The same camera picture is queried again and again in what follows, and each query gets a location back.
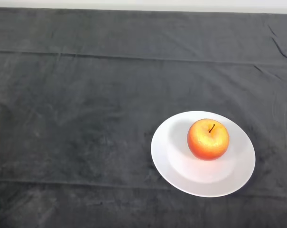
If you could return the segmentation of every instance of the table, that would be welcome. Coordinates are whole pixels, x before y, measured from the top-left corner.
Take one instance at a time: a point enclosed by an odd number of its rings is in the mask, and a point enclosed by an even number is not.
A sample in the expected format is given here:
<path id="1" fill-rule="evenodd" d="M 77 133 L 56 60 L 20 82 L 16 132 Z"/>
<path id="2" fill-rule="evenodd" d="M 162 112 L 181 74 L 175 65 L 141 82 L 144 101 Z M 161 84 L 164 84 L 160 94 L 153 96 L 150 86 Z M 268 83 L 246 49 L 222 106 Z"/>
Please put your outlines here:
<path id="1" fill-rule="evenodd" d="M 218 113 L 250 137 L 239 191 L 168 184 L 150 143 Z M 0 9 L 1 228 L 287 228 L 287 15 Z"/>

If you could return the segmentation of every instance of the tablecloth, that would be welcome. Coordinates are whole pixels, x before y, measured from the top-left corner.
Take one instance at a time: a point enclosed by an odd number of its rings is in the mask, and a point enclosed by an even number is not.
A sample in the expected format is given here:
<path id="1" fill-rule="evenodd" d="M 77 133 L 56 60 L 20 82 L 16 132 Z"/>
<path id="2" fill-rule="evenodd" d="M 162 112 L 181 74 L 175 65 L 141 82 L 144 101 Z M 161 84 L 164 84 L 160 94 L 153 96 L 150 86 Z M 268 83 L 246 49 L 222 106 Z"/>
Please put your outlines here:
<path id="1" fill-rule="evenodd" d="M 252 141 L 231 195 L 153 164 L 193 110 Z M 287 15 L 0 8 L 0 228 L 60 227 L 287 228 Z"/>

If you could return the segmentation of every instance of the apple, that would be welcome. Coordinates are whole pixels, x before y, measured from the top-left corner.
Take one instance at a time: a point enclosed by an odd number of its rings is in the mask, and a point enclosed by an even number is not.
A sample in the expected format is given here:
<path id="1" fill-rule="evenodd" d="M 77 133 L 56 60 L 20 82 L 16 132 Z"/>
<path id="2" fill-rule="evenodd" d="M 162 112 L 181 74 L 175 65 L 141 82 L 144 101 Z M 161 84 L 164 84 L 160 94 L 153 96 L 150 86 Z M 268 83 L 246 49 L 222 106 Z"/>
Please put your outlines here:
<path id="1" fill-rule="evenodd" d="M 187 134 L 187 144 L 197 158 L 214 160 L 221 157 L 229 146 L 229 133 L 218 121 L 202 119 L 196 121 Z"/>

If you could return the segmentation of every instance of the apple stem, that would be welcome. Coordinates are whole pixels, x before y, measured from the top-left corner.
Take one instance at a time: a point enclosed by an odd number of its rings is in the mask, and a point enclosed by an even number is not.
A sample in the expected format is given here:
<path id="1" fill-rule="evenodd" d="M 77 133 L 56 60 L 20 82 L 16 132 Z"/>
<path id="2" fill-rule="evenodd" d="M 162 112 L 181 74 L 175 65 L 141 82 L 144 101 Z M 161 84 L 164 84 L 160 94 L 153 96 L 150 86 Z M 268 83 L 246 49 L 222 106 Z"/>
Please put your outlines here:
<path id="1" fill-rule="evenodd" d="M 211 128 L 211 130 L 209 130 L 209 133 L 211 133 L 211 131 L 213 130 L 214 127 L 215 127 L 215 125 L 213 125 L 213 127 Z"/>

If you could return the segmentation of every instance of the plate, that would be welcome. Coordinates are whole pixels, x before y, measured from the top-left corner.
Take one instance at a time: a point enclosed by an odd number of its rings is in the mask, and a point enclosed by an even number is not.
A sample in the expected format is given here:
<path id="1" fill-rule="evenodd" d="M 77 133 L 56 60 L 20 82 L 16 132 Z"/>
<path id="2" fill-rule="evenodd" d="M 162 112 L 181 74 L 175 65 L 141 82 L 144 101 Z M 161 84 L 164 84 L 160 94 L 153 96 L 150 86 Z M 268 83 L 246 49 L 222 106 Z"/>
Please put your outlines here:
<path id="1" fill-rule="evenodd" d="M 186 140 L 191 125 L 205 118 L 221 122 L 230 136 L 225 154 L 212 161 L 196 158 Z M 246 133 L 228 118 L 210 112 L 185 112 L 165 120 L 155 131 L 151 152 L 165 180 L 181 191 L 202 197 L 237 191 L 249 180 L 255 167 L 254 147 Z"/>

